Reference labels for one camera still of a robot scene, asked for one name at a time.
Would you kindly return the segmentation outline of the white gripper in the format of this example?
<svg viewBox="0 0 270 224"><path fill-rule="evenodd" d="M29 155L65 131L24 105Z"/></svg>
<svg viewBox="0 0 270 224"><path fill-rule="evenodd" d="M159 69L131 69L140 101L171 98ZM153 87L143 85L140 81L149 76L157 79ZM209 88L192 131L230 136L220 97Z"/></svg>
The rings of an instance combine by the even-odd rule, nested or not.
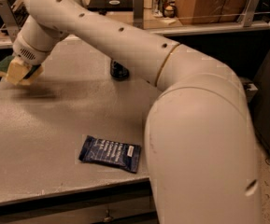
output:
<svg viewBox="0 0 270 224"><path fill-rule="evenodd" d="M43 72L41 63L50 55L51 37L19 32L13 51L17 57L9 64L6 80L14 85L31 85Z"/></svg>

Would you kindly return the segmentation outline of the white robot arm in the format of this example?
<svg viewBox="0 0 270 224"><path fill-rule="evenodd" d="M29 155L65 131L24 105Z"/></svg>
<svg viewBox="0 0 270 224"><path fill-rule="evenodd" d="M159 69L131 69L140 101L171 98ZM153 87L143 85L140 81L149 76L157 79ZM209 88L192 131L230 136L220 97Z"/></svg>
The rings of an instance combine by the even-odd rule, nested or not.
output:
<svg viewBox="0 0 270 224"><path fill-rule="evenodd" d="M7 80L18 83L75 35L161 91L144 148L161 224L262 224L256 138L236 73L204 53L87 10L23 0L29 17Z"/></svg>

